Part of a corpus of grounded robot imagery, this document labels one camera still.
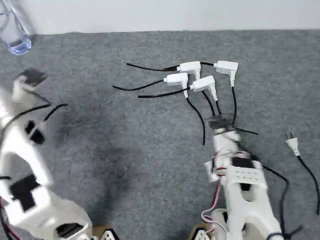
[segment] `gray carpet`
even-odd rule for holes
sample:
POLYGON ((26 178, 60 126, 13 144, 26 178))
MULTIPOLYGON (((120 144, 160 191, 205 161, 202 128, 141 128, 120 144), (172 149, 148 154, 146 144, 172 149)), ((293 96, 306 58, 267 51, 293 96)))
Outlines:
MULTIPOLYGON (((315 187, 286 146, 285 132, 296 133, 302 158, 319 177, 319 49, 320 30, 42 35, 23 56, 1 45, 0 79, 10 89, 22 70, 40 69, 49 78, 39 93, 56 104, 69 103, 50 119, 40 148, 57 194, 85 208, 94 224, 112 225, 122 240, 184 240, 212 201, 215 185, 208 184, 204 169, 214 154, 211 132, 203 147, 200 120, 183 94, 137 98, 179 87, 160 83, 123 92, 112 84, 136 87, 166 75, 126 62, 155 68, 197 60, 239 62, 236 123, 259 132, 241 133, 243 144, 291 181, 287 230, 303 224, 294 239, 315 240, 320 234, 315 187)), ((201 75, 215 77, 221 109, 232 112, 228 77, 210 66, 201 75)), ((202 94, 191 93, 190 100, 204 118, 210 116, 202 94)), ((27 174, 25 163, 13 165, 16 178, 27 174)), ((266 178, 279 219, 284 183, 269 173, 266 178)), ((225 206, 223 197, 218 206, 225 206)))

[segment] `white power plug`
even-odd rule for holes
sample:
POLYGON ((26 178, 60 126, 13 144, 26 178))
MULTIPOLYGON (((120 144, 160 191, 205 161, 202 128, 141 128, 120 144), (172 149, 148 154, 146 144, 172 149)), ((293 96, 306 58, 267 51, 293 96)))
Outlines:
POLYGON ((213 66, 217 73, 226 74, 230 77, 231 87, 235 86, 235 77, 238 71, 238 63, 233 61, 218 61, 213 66))
MULTIPOLYGON (((166 76, 163 81, 168 86, 178 86, 180 85, 182 89, 186 89, 188 87, 188 74, 187 73, 175 73, 166 76)), ((188 98, 188 90, 183 91, 184 97, 188 98)))
POLYGON ((201 92, 209 88, 210 85, 215 84, 215 79, 212 75, 200 78, 199 80, 194 81, 190 85, 190 89, 195 93, 201 92))
POLYGON ((181 63, 176 70, 180 73, 193 74, 196 80, 200 79, 200 61, 190 61, 181 63))
POLYGON ((215 101, 218 101, 216 81, 212 75, 194 81, 192 85, 190 85, 190 89, 193 90, 195 93, 208 89, 213 99, 215 101))

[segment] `black cable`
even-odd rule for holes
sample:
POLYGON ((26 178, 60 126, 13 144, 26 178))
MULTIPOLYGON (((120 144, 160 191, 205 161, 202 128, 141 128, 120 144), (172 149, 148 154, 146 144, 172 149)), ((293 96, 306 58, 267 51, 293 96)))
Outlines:
POLYGON ((281 196, 281 199, 280 199, 280 204, 279 204, 279 208, 280 208, 279 209, 279 211, 280 211, 280 228, 281 228, 281 232, 285 233, 286 232, 286 226, 285 226, 285 218, 284 218, 284 201, 285 201, 286 194, 287 194, 287 192, 289 190, 289 185, 290 185, 289 180, 286 177, 282 176, 280 173, 278 173, 278 172, 274 171, 273 169, 271 169, 270 167, 267 167, 267 166, 263 165, 263 168, 285 181, 285 188, 284 188, 284 191, 282 193, 282 196, 281 196))
POLYGON ((316 214, 319 215, 319 210, 320 210, 320 191, 319 191, 319 183, 314 175, 314 173, 310 170, 310 168, 307 166, 307 164, 303 161, 301 156, 296 156, 296 158, 300 161, 302 166, 309 172, 311 175, 314 185, 315 185, 315 190, 316 190, 316 195, 317 195, 317 205, 316 205, 316 214))
POLYGON ((126 63, 126 65, 128 65, 130 67, 138 68, 138 69, 144 69, 144 70, 150 70, 150 71, 158 71, 158 72, 171 72, 171 71, 176 71, 177 70, 177 69, 173 69, 173 66, 168 67, 166 69, 158 69, 158 68, 150 68, 150 67, 138 66, 138 65, 131 64, 131 63, 126 63))
POLYGON ((209 66, 214 66, 214 63, 211 62, 205 62, 205 61, 201 61, 200 64, 202 65, 209 65, 209 66))
POLYGON ((215 113, 215 110, 214 110, 214 106, 212 105, 212 102, 210 101, 208 95, 205 93, 205 91, 202 91, 202 94, 204 95, 205 99, 207 100, 208 104, 210 105, 212 115, 216 116, 216 113, 215 113))
POLYGON ((180 65, 175 65, 175 66, 170 66, 170 67, 166 67, 163 70, 172 70, 172 71, 176 71, 177 67, 179 67, 180 65))
POLYGON ((149 83, 147 85, 139 86, 139 87, 136 87, 136 88, 123 88, 123 87, 115 86, 115 85, 112 85, 112 87, 115 88, 115 89, 122 90, 122 91, 137 91, 137 90, 144 89, 144 88, 150 87, 152 85, 161 83, 163 81, 164 81, 163 79, 162 80, 158 80, 158 81, 154 81, 154 82, 151 82, 151 83, 149 83))
POLYGON ((288 239, 289 240, 289 239, 292 238, 293 235, 297 234, 298 232, 300 232, 303 229, 303 226, 300 225, 299 227, 297 227, 292 232, 290 232, 290 233, 286 232, 285 217, 284 217, 284 201, 285 201, 286 194, 287 194, 287 192, 289 190, 290 182, 286 177, 284 177, 280 173, 276 172, 275 170, 271 169, 270 167, 267 167, 266 165, 262 165, 262 166, 267 171, 271 172, 272 174, 276 175, 277 177, 279 177, 279 178, 281 178, 282 180, 285 181, 285 188, 284 188, 284 191, 282 193, 282 196, 281 196, 281 199, 280 199, 280 203, 279 203, 281 233, 280 232, 271 233, 267 237, 267 240, 271 239, 273 236, 280 236, 280 235, 283 236, 284 239, 288 239))
POLYGON ((218 100, 217 100, 217 101, 215 101, 215 105, 216 105, 216 108, 218 109, 218 113, 219 113, 219 115, 221 115, 221 111, 220 111, 220 107, 219 107, 218 100))
POLYGON ((23 90, 25 90, 27 93, 32 94, 34 96, 36 96, 38 99, 44 101, 47 104, 52 104, 48 99, 46 99, 44 96, 41 96, 40 94, 34 92, 34 91, 29 91, 28 89, 23 88, 23 90))
POLYGON ((206 126, 205 126, 205 122, 203 117, 201 116, 200 112, 198 111, 198 109, 196 109, 196 107, 190 102, 189 98, 187 97, 185 99, 188 104, 193 108, 193 110, 196 112, 196 114, 198 114, 200 120, 201 120, 201 124, 202 124, 202 145, 204 146, 206 144, 206 126))
POLYGON ((66 106, 68 106, 67 103, 63 103, 63 104, 57 105, 54 109, 52 109, 52 110, 44 117, 43 121, 44 121, 44 122, 47 121, 47 120, 51 117, 51 115, 55 113, 55 111, 57 111, 59 108, 66 107, 66 106))
POLYGON ((0 176, 0 180, 11 180, 10 176, 0 176))
POLYGON ((245 130, 245 129, 242 129, 242 128, 239 128, 239 127, 236 127, 235 129, 237 129, 238 131, 240 132, 244 132, 244 133, 248 133, 248 134, 254 134, 254 135, 258 135, 257 132, 255 131, 249 131, 249 130, 245 130))
MULTIPOLYGON (((233 119, 232 119, 231 125, 232 125, 232 127, 235 127, 235 122, 236 122, 236 118, 237 118, 237 99, 236 99, 235 87, 233 86, 233 87, 231 87, 231 89, 232 89, 232 96, 233 96, 233 103, 234 103, 234 113, 233 113, 233 119)), ((239 127, 236 127, 236 129, 239 130, 240 132, 258 135, 258 133, 255 131, 244 130, 239 127)))
POLYGON ((182 93, 186 90, 189 90, 190 87, 178 90, 178 91, 172 91, 172 92, 167 92, 167 93, 162 93, 162 94, 155 94, 155 95, 138 95, 139 99, 150 99, 150 98, 160 98, 160 97, 165 97, 165 96, 170 96, 178 93, 182 93))
POLYGON ((273 232, 273 233, 269 234, 269 236, 266 238, 266 240, 270 240, 274 236, 282 236, 283 237, 281 232, 273 232))
POLYGON ((236 122, 236 117, 237 117, 237 99, 236 99, 235 87, 233 86, 231 89, 232 89, 232 96, 233 96, 233 103, 234 103, 232 126, 234 126, 236 122))

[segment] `white plastic part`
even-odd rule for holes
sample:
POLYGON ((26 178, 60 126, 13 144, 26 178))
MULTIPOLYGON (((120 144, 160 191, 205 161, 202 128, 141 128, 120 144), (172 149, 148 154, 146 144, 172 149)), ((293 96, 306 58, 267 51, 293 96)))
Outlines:
POLYGON ((203 229, 199 229, 196 232, 195 237, 192 240, 210 240, 210 238, 208 237, 208 235, 206 234, 206 231, 203 229))
POLYGON ((36 88, 25 84, 27 79, 25 75, 20 75, 13 81, 12 100, 25 108, 31 108, 35 104, 36 98, 26 90, 34 92, 36 88))
POLYGON ((87 213, 73 201, 62 199, 45 186, 31 191, 35 206, 24 211, 19 200, 4 207, 8 220, 13 226, 30 232, 34 237, 44 240, 58 240, 56 228, 77 223, 83 228, 68 237, 68 240, 88 240, 92 236, 92 223, 87 213))
POLYGON ((217 91, 216 91, 216 85, 215 85, 215 84, 209 85, 208 90, 209 90, 211 96, 213 97, 213 99, 214 99, 215 101, 218 101, 218 96, 217 96, 217 91))
MULTIPOLYGON (((13 103, 11 96, 0 87, 1 127, 3 128, 17 113, 17 106, 13 103)), ((39 151, 28 139, 25 132, 26 124, 26 116, 22 116, 6 130, 0 152, 0 176, 11 175, 11 157, 18 155, 29 164, 39 184, 50 186, 54 183, 54 180, 39 151)), ((8 202, 12 201, 8 180, 0 181, 0 196, 8 202)))
POLYGON ((233 61, 218 61, 213 66, 217 73, 227 74, 230 77, 231 87, 235 86, 235 77, 238 70, 238 63, 233 61))
POLYGON ((300 152, 298 149, 298 138, 297 137, 288 139, 285 142, 292 149, 294 155, 300 156, 300 152))
POLYGON ((180 73, 193 74, 196 80, 200 79, 201 64, 200 61, 190 61, 181 63, 176 70, 180 73))
POLYGON ((212 75, 200 78, 199 80, 194 81, 190 85, 190 89, 196 92, 201 92, 209 88, 210 85, 215 84, 215 79, 212 75))
MULTIPOLYGON (((224 132, 213 137, 217 158, 215 167, 226 167, 220 182, 223 186, 227 222, 223 218, 223 211, 217 209, 212 212, 214 221, 224 224, 227 235, 217 227, 215 240, 265 240, 271 233, 280 233, 280 225, 273 215, 267 194, 267 183, 260 162, 252 161, 255 168, 238 167, 232 165, 232 157, 238 154, 239 135, 235 131, 224 132), (229 151, 231 154, 219 154, 229 151), (249 191, 243 191, 240 184, 250 184, 249 191), (244 238, 243 228, 246 224, 248 232, 244 238)), ((273 236, 274 240, 283 240, 282 236, 273 236)))
POLYGON ((116 240, 116 238, 112 231, 106 230, 100 240, 116 240))
MULTIPOLYGON (((177 86, 180 85, 182 89, 186 89, 188 87, 188 74, 187 73, 175 73, 166 76, 163 81, 168 86, 177 86)), ((183 91, 184 97, 188 98, 188 90, 183 91)))

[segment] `water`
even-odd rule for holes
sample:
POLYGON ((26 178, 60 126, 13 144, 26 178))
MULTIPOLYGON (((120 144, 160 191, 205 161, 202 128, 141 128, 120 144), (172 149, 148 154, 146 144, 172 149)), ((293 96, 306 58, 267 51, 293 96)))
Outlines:
POLYGON ((0 38, 14 55, 25 54, 32 46, 28 34, 6 0, 0 0, 0 38))

